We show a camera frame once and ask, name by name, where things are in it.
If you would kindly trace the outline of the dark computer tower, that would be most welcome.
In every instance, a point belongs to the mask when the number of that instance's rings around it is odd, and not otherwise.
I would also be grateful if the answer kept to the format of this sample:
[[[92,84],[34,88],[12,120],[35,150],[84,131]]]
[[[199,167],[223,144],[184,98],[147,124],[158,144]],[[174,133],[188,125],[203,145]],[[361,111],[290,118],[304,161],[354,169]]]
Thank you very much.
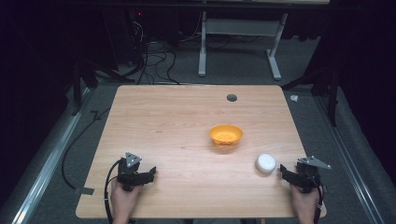
[[[129,9],[108,8],[103,11],[116,69],[136,66],[142,62],[144,30]]]

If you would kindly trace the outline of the black metal stand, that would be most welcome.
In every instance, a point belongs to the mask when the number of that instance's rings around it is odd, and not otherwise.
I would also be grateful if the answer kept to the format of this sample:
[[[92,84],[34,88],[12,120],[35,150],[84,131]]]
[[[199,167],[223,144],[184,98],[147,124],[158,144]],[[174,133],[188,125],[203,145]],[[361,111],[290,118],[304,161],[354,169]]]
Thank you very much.
[[[103,66],[93,63],[89,60],[78,60],[72,68],[72,87],[73,87],[73,102],[74,111],[72,113],[75,116],[83,106],[82,99],[83,93],[81,88],[81,82],[84,82],[86,88],[96,89],[98,86],[98,80],[96,75],[98,73],[104,74],[108,77],[116,79],[121,82],[134,82],[133,79],[122,76],[113,70],[104,68]]]
[[[327,116],[331,125],[336,126],[338,79],[339,68],[335,64],[329,64],[282,85],[281,89],[288,91],[299,85],[312,84],[311,93],[313,96],[328,96]]]

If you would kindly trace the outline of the white round container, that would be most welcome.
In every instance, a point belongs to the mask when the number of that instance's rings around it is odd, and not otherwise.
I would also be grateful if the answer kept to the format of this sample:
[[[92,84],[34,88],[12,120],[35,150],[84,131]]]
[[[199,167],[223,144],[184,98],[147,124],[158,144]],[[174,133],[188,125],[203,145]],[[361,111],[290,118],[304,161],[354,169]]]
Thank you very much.
[[[255,166],[260,172],[270,174],[276,168],[276,160],[269,154],[261,154],[255,161]]]

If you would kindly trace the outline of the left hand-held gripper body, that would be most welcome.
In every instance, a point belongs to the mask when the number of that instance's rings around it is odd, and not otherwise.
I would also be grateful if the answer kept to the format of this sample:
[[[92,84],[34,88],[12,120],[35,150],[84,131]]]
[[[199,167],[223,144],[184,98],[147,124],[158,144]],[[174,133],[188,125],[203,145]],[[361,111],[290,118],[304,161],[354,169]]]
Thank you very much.
[[[150,182],[150,172],[139,173],[141,158],[126,152],[119,160],[117,180],[125,191],[132,191],[136,186],[143,186]]]

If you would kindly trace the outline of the silver metal rail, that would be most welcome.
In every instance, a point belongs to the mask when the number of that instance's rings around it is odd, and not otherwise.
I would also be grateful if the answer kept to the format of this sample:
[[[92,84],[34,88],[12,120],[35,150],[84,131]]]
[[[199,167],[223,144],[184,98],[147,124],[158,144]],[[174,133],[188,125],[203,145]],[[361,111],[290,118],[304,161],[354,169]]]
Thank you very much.
[[[66,95],[70,102],[65,111],[0,209],[0,224],[26,224],[43,197],[82,115],[74,115],[72,92]]]
[[[342,139],[341,134],[328,118],[328,111],[324,101],[320,97],[315,97],[314,101],[332,134],[336,148],[340,154],[340,157],[342,158],[346,174],[370,223],[385,224],[384,218],[380,214],[378,207],[373,200],[372,194],[358,170],[358,167],[352,160],[352,157],[347,150],[347,146]]]

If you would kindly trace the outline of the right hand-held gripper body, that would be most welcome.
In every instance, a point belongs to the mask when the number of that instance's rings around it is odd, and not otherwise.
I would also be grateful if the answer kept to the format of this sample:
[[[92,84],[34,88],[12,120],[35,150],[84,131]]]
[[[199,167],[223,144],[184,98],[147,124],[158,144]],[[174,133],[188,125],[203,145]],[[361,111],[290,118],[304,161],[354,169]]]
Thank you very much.
[[[296,173],[289,174],[288,182],[299,187],[302,193],[308,193],[321,184],[319,168],[332,169],[330,164],[319,160],[315,156],[300,158],[296,163]]]

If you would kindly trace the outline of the orange bowl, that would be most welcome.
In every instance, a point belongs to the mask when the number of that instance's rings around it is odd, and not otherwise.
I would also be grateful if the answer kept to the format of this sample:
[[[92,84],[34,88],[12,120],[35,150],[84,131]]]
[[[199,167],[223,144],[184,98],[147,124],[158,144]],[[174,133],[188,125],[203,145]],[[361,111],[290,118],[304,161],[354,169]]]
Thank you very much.
[[[234,125],[218,125],[209,131],[209,136],[215,145],[230,146],[235,145],[243,136],[243,131]]]

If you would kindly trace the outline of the white desk frame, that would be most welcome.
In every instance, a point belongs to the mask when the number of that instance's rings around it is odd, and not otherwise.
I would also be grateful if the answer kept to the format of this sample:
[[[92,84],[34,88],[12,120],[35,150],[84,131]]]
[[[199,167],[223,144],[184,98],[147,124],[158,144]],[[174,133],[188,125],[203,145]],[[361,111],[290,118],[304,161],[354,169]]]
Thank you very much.
[[[206,36],[207,35],[246,35],[271,36],[273,46],[266,51],[274,80],[282,78],[277,61],[276,51],[283,34],[288,15],[283,14],[278,21],[246,21],[237,19],[209,19],[206,12],[201,13],[201,47],[198,62],[198,76],[206,75]]]

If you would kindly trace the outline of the person's left hand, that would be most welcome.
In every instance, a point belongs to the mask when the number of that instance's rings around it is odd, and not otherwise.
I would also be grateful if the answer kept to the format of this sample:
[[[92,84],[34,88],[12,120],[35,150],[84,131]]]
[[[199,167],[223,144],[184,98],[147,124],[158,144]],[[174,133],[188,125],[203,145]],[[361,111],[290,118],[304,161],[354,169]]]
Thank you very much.
[[[114,219],[121,221],[128,220],[137,204],[138,195],[141,187],[134,187],[132,191],[126,191],[122,188],[122,184],[116,179],[111,182],[111,203],[114,212]]]

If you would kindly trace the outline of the person's right hand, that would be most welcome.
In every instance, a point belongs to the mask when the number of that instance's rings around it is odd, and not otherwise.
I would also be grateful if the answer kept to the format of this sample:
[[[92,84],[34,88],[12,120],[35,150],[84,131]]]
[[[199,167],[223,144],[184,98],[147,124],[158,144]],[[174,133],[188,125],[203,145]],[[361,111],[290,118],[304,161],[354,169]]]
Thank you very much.
[[[290,185],[291,202],[295,215],[298,217],[315,217],[319,202],[319,193],[316,189],[309,193],[302,193],[294,185]]]

